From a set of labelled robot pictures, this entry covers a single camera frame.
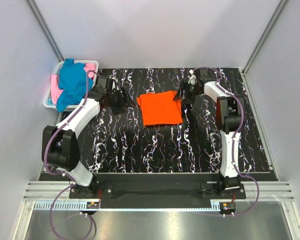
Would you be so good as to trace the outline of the orange t shirt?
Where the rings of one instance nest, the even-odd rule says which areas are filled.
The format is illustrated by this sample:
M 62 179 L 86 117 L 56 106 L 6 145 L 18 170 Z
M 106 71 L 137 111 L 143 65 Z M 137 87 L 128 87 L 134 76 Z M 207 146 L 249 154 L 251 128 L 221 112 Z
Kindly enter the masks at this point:
M 183 122 L 181 100 L 173 100 L 176 91 L 146 93 L 137 98 L 144 126 L 177 125 Z

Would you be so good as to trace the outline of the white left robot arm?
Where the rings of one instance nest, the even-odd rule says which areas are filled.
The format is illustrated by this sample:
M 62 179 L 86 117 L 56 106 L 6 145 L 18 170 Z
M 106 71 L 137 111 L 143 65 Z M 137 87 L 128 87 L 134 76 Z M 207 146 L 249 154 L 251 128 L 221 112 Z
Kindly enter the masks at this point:
M 110 108 L 113 115 L 119 115 L 129 107 L 136 107 L 136 104 L 117 78 L 98 77 L 95 86 L 86 90 L 66 119 L 54 127 L 44 128 L 42 161 L 46 171 L 50 175 L 68 177 L 85 197 L 94 197 L 98 191 L 96 177 L 80 160 L 77 138 L 102 109 Z

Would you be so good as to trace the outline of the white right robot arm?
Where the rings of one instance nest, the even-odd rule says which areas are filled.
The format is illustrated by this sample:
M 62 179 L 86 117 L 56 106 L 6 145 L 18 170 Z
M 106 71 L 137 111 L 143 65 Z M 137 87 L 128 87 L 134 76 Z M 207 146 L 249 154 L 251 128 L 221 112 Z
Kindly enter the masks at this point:
M 216 126 L 222 140 L 222 162 L 218 181 L 209 193 L 232 198 L 240 191 L 241 184 L 238 153 L 244 123 L 244 100 L 221 86 L 222 77 L 222 73 L 213 68 L 190 69 L 188 79 L 181 81 L 173 100 L 192 104 L 197 95 L 205 94 L 215 102 Z

